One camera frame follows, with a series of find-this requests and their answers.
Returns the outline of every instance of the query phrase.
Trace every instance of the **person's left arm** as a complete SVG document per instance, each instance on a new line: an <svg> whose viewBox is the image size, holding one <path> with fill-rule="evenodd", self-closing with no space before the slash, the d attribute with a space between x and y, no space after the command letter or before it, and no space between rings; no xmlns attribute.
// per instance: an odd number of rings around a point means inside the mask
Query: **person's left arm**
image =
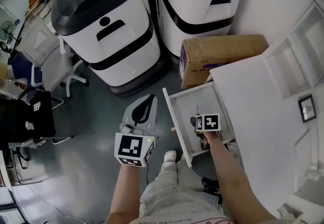
<svg viewBox="0 0 324 224"><path fill-rule="evenodd" d="M128 224L139 217L140 167L121 165L105 224Z"/></svg>

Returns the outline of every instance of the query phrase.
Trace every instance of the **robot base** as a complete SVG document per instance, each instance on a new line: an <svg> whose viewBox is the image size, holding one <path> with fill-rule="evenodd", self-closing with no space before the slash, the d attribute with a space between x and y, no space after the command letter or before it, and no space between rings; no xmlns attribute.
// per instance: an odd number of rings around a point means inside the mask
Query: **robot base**
<svg viewBox="0 0 324 224"><path fill-rule="evenodd" d="M149 70L134 78L132 81L119 86L108 86L114 95L118 97L125 97L153 83L158 78L163 76L167 69L166 60L164 55L161 53L159 60Z"/></svg>

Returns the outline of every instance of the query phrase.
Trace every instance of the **cardboard box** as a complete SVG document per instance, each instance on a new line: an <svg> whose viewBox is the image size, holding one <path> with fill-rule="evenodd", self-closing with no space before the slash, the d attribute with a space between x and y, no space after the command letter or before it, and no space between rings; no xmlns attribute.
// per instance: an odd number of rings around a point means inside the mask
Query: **cardboard box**
<svg viewBox="0 0 324 224"><path fill-rule="evenodd" d="M203 84L209 70L262 54L268 44L262 35L227 35L186 39L182 42L181 88Z"/></svg>

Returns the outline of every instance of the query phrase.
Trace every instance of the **person's right arm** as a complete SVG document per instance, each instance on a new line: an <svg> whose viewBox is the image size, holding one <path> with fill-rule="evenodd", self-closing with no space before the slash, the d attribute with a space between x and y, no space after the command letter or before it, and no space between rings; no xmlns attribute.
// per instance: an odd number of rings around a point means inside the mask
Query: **person's right arm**
<svg viewBox="0 0 324 224"><path fill-rule="evenodd" d="M248 177L217 134L205 132L218 177L220 192L235 223L260 223L275 219L254 195Z"/></svg>

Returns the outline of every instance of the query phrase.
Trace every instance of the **gray chair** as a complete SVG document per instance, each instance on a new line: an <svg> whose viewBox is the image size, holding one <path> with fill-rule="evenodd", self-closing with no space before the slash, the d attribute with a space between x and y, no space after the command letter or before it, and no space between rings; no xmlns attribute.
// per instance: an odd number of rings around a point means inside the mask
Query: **gray chair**
<svg viewBox="0 0 324 224"><path fill-rule="evenodd" d="M66 83L66 96L71 98L71 80L78 80L88 85L86 79L75 75L75 70L83 61L72 64L69 46L62 38L56 37L42 21L36 19L29 31L23 37L18 47L24 55L33 63L31 69L31 85L43 86L45 90L52 92L61 83ZM42 82L36 83L34 78L35 67L42 69Z"/></svg>

